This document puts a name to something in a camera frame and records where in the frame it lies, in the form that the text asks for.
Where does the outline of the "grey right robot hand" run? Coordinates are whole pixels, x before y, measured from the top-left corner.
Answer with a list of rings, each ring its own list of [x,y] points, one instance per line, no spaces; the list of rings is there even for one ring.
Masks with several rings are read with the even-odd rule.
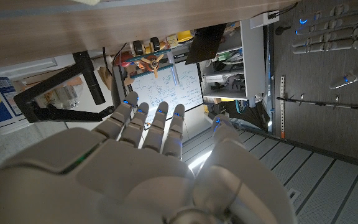
[[[0,223],[295,223],[287,191],[213,120],[214,148],[198,173],[181,160],[184,107],[167,133],[161,103],[142,135],[136,92],[96,128],[50,136],[0,165]]]

